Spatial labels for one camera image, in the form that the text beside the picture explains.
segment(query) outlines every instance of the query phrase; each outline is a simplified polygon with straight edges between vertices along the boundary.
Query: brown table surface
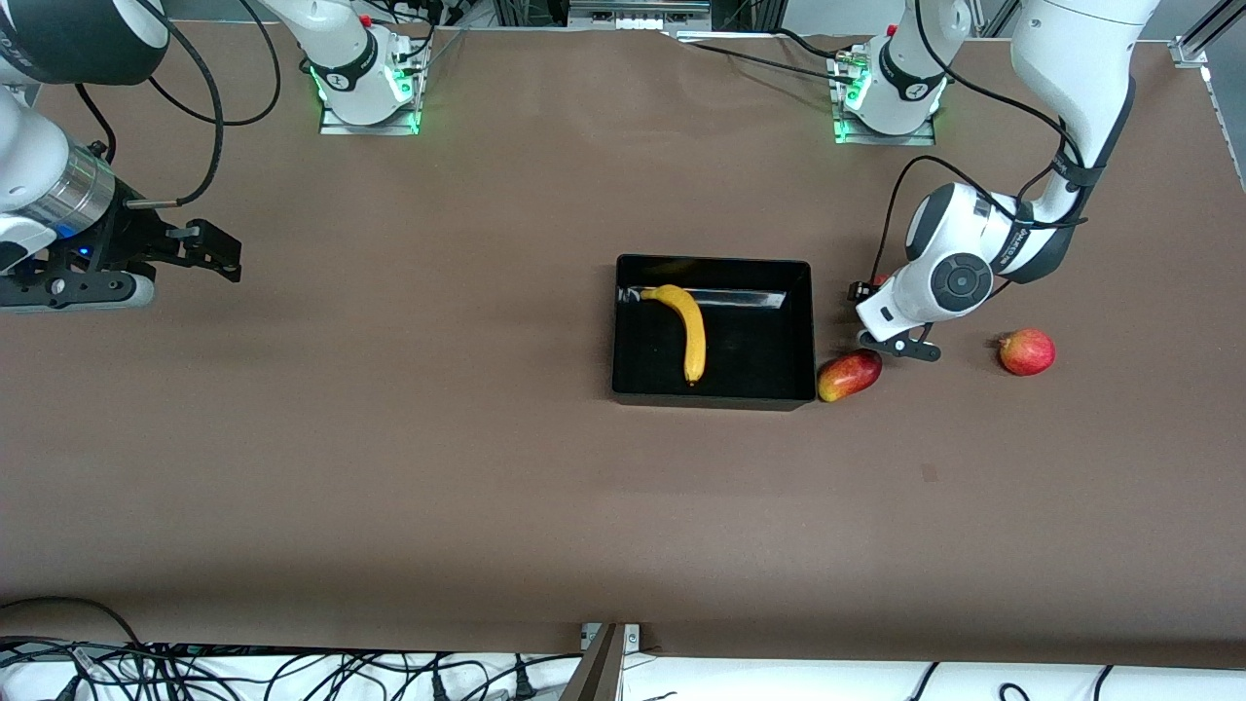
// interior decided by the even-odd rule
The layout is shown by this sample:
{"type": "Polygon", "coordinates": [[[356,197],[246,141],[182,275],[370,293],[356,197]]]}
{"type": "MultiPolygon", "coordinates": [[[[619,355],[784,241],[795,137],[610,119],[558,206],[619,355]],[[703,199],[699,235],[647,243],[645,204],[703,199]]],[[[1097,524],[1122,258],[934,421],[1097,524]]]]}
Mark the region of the brown table surface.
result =
{"type": "MultiPolygon", "coordinates": [[[[264,105],[254,27],[187,31],[228,117],[264,105]]],[[[1246,197],[1164,46],[1136,51],[1055,274],[939,324],[941,362],[775,415],[614,403],[614,258],[809,260],[830,359],[920,151],[834,143],[825,81],[638,31],[470,34],[419,137],[321,137],[274,35],[277,111],[167,214],[240,238],[242,284],[163,266],[147,309],[0,318],[5,596],[95,596],[153,640],[562,650],[625,620],[680,655],[1246,659],[1246,197]],[[1060,359],[1017,380],[984,342],[1024,325],[1060,359]]],[[[957,65],[1033,100],[1007,51],[957,65]]],[[[158,75],[207,107],[179,51],[158,75]]],[[[125,179],[198,182],[211,127],[147,86],[93,92],[125,179]]],[[[943,102],[933,151],[994,188],[1054,148],[961,87],[943,102]]],[[[41,108],[98,136],[72,90],[41,108]]],[[[887,269],[947,179],[912,173],[887,269]]]]}

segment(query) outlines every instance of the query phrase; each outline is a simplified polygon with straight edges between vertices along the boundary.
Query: power cable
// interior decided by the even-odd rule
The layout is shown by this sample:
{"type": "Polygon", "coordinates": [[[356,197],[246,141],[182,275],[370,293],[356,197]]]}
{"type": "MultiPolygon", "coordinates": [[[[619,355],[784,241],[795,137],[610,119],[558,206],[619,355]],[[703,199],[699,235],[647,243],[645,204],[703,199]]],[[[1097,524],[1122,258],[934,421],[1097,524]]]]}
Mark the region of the power cable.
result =
{"type": "Polygon", "coordinates": [[[100,107],[95,105],[95,100],[87,93],[86,86],[81,82],[74,85],[74,90],[77,91],[78,98],[86,105],[86,108],[95,117],[95,121],[103,129],[103,161],[106,163],[112,163],[112,157],[117,154],[117,133],[112,131],[112,125],[108,123],[108,118],[103,116],[100,107]]]}
{"type": "MultiPolygon", "coordinates": [[[[268,100],[268,105],[263,110],[257,112],[254,116],[247,117],[245,120],[224,120],[223,123],[226,126],[247,126],[258,122],[259,120],[272,113],[273,107],[277,106],[277,101],[280,100],[282,97],[282,62],[280,59],[278,59],[277,56],[277,47],[273,46],[273,37],[268,35],[268,27],[264,26],[264,21],[259,19],[258,14],[255,14],[255,10],[254,7],[250,6],[250,2],[248,2],[247,0],[238,0],[238,1],[242,2],[242,6],[247,10],[247,14],[250,15],[250,19],[252,21],[255,22],[255,26],[259,27],[259,32],[264,36],[264,44],[268,46],[268,56],[273,62],[273,96],[268,100]]],[[[156,92],[159,92],[161,97],[168,100],[169,103],[172,103],[178,110],[186,112],[191,117],[199,120],[201,122],[216,123],[213,117],[208,117],[201,115],[199,112],[196,112],[191,107],[183,105],[177,97],[169,95],[169,92],[164,90],[164,86],[162,86],[156,80],[156,76],[147,78],[147,82],[150,82],[152,87],[156,88],[156,92]]]]}
{"type": "Polygon", "coordinates": [[[199,184],[192,189],[189,194],[178,197],[177,199],[132,199],[127,202],[126,205],[132,209],[182,207],[194,202],[208,191],[208,187],[212,186],[213,178],[217,177],[217,168],[221,167],[221,152],[226,141],[226,117],[224,110],[221,106],[221,91],[217,90],[217,81],[212,77],[212,71],[208,68],[208,65],[203,62],[203,56],[199,56],[199,52],[194,49],[194,45],[191,44],[191,40],[182,34],[182,30],[177,29],[177,26],[167,16],[164,16],[164,12],[157,10],[150,0],[135,1],[147,10],[151,16],[156,17],[159,24],[164,25],[168,34],[182,45],[186,54],[191,56],[192,61],[194,61],[196,67],[199,68],[199,72],[203,75],[203,81],[208,85],[208,95],[212,97],[212,123],[214,133],[212,139],[212,158],[208,161],[208,171],[203,174],[203,179],[199,181],[199,184]]]}
{"type": "Polygon", "coordinates": [[[736,59],[744,59],[745,61],[753,61],[754,64],[761,64],[763,66],[771,66],[775,68],[791,71],[794,73],[811,75],[814,77],[820,77],[822,80],[830,80],[834,82],[841,82],[844,85],[849,85],[852,82],[852,78],[847,76],[837,76],[837,75],[831,75],[826,71],[815,71],[810,68],[802,68],[800,66],[790,66],[787,64],[780,64],[779,61],[771,61],[770,59],[763,59],[760,56],[750,56],[748,54],[740,54],[739,51],[731,51],[730,49],[720,49],[718,46],[709,46],[697,41],[693,41],[690,44],[698,49],[704,49],[705,51],[713,51],[715,54],[723,54],[726,56],[735,56],[736,59]]]}

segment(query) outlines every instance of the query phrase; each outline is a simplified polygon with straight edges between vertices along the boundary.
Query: black plastic bin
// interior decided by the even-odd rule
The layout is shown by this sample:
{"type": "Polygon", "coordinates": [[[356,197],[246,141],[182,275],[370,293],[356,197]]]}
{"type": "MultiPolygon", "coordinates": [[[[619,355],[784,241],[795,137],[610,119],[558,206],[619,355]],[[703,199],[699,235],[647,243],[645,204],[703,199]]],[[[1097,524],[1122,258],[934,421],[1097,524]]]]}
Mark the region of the black plastic bin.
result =
{"type": "Polygon", "coordinates": [[[791,411],[814,400],[814,291],[804,260],[619,255],[614,396],[622,405],[791,411]],[[684,381],[684,324],[640,290],[675,284],[705,320],[705,375],[684,381]]]}

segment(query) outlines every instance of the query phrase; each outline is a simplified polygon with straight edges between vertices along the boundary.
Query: banana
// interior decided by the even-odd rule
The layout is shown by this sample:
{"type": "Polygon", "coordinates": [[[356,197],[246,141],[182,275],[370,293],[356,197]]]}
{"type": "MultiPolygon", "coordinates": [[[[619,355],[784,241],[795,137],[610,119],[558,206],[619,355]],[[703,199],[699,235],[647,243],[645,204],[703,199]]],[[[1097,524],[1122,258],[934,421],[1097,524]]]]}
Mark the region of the banana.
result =
{"type": "Polygon", "coordinates": [[[700,315],[700,306],[692,294],[682,286],[663,284],[655,289],[640,290],[640,299],[657,299],[674,309],[684,321],[684,334],[688,341],[684,345],[684,380],[689,386],[705,375],[705,321],[700,315]]]}

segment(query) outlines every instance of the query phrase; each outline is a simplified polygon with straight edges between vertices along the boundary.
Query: red apple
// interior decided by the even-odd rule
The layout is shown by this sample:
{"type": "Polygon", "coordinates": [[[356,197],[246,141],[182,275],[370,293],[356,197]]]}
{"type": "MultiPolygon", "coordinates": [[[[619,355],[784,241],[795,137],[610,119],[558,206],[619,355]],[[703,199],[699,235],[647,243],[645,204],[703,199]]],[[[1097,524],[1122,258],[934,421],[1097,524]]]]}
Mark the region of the red apple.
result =
{"type": "Polygon", "coordinates": [[[1037,327],[1014,330],[999,339],[999,365],[1014,376],[1037,376],[1055,362],[1055,342],[1037,327]]]}

